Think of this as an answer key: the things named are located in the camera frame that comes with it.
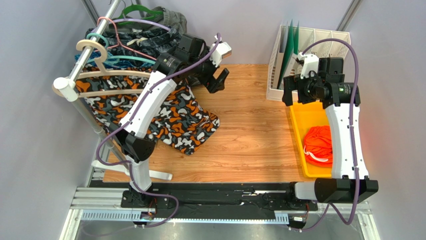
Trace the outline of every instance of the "green hanger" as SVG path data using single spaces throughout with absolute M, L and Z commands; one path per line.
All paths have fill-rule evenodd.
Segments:
M 145 12 L 147 14 L 151 14 L 152 16 L 148 16 L 148 17 L 144 17 L 142 18 L 143 20 L 153 20 L 155 19 L 158 15 L 163 15 L 164 12 L 163 11 L 153 11 L 149 8 L 147 8 L 144 5 L 138 5 L 138 4 L 132 4 L 126 8 L 123 9 L 123 11 L 121 12 L 120 16 L 117 17 L 116 19 L 124 19 L 125 16 L 127 16 L 129 13 L 131 12 L 135 12 L 135 11 L 139 11 L 139 12 Z M 117 23 L 119 26 L 123 26 L 123 25 L 127 25 L 127 24 L 131 24 L 132 22 L 119 22 Z

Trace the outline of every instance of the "green folder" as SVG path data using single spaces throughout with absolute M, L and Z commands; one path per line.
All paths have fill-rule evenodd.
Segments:
M 299 22 L 297 22 L 296 32 L 294 33 L 294 54 L 299 53 Z
M 282 59 L 281 71 L 279 73 L 278 89 L 280 89 L 281 82 L 283 81 L 284 72 L 286 71 L 287 65 L 289 64 L 290 58 L 293 55 L 295 49 L 295 40 L 293 35 L 293 20 L 291 20 L 290 27 L 287 26 L 288 31 L 287 45 L 285 46 L 284 57 Z

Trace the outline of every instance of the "orange cloth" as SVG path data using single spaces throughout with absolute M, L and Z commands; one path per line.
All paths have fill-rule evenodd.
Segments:
M 330 126 L 313 126 L 303 140 L 306 162 L 318 167 L 333 166 L 333 146 Z

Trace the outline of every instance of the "orange camouflage fabric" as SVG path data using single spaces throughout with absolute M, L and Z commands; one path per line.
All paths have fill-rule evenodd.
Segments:
M 122 70 L 150 72 L 151 68 L 128 67 Z M 98 71 L 97 67 L 87 64 L 83 72 Z M 76 87 L 80 93 L 143 89 L 146 77 L 138 76 L 100 76 L 79 79 Z M 120 94 L 85 97 L 98 123 L 109 132 L 110 123 L 118 124 L 130 111 L 138 99 L 138 94 Z M 191 91 L 186 80 L 177 84 L 152 119 L 145 139 L 165 144 L 187 155 L 193 154 L 220 126 L 217 115 L 203 109 Z

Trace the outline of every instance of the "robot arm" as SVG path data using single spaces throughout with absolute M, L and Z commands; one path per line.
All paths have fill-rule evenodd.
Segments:
M 179 46 L 174 49 L 174 51 L 162 53 L 158 57 L 140 97 L 128 114 L 120 120 L 120 125 L 123 125 L 132 118 L 131 123 L 120 130 L 114 136 L 114 139 L 120 145 L 121 151 L 126 159 L 132 162 L 131 170 L 134 181 L 144 191 L 149 189 L 152 184 L 149 170 L 149 157 L 153 153 L 155 147 L 154 142 L 146 140 L 144 137 L 147 134 L 152 119 L 160 111 L 160 106 L 167 96 L 175 90 L 177 83 L 186 78 L 195 78 L 203 84 L 210 93 L 216 93 L 225 88 L 225 79 L 229 71 L 225 68 L 217 79 L 213 74 L 219 68 L 222 59 L 231 55 L 232 49 L 226 42 L 217 41 L 219 41 L 218 46 L 208 60 L 185 73 L 157 85 L 157 83 L 166 78 L 166 76 L 187 68 L 209 53 L 210 49 L 206 46 L 204 40 L 189 34 L 184 34 Z M 111 124 L 110 128 L 116 130 L 119 127 Z M 130 183 L 133 189 L 137 189 L 133 184 L 133 182 Z
M 320 203 L 352 203 L 355 171 L 349 129 L 349 102 L 354 85 L 344 82 L 342 58 L 318 58 L 313 54 L 299 53 L 297 59 L 303 64 L 301 74 L 284 78 L 282 101 L 286 106 L 293 105 L 292 91 L 296 90 L 299 103 L 322 102 L 331 130 L 333 166 L 331 179 L 317 178 L 315 182 L 295 183 L 295 197 Z M 361 202 L 376 193 L 379 187 L 377 181 L 369 180 L 363 159 L 358 121 L 361 101 L 359 90 L 355 91 L 353 129 L 361 186 L 358 201 Z

